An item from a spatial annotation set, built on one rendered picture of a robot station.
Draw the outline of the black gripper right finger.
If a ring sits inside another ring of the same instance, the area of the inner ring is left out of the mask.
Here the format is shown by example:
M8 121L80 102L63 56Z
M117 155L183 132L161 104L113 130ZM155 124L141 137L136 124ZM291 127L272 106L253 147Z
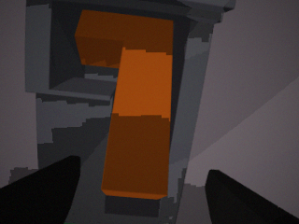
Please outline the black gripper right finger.
M298 217L218 169L210 169L205 191L212 224L299 224Z

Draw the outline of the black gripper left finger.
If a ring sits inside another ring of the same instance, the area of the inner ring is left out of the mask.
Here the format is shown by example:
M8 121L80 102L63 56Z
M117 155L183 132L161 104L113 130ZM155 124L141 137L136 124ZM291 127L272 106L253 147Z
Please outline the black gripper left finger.
M0 224L64 224L79 175L81 157L68 156L0 188Z

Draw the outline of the grey tray with pocket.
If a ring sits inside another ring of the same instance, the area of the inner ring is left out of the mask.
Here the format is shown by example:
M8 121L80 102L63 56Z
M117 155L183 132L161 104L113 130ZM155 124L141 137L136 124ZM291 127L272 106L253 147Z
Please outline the grey tray with pocket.
M36 93L38 171L81 157L64 224L176 224L214 25L235 0L26 0L25 92ZM101 190L120 68L82 64L83 10L173 20L167 197Z

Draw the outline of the orange l-shaped part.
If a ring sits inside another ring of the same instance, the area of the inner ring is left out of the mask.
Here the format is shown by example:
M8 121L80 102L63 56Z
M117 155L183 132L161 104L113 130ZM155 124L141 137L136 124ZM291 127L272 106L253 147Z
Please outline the orange l-shaped part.
M82 9L75 41L82 64L120 68L101 190L167 197L173 20Z

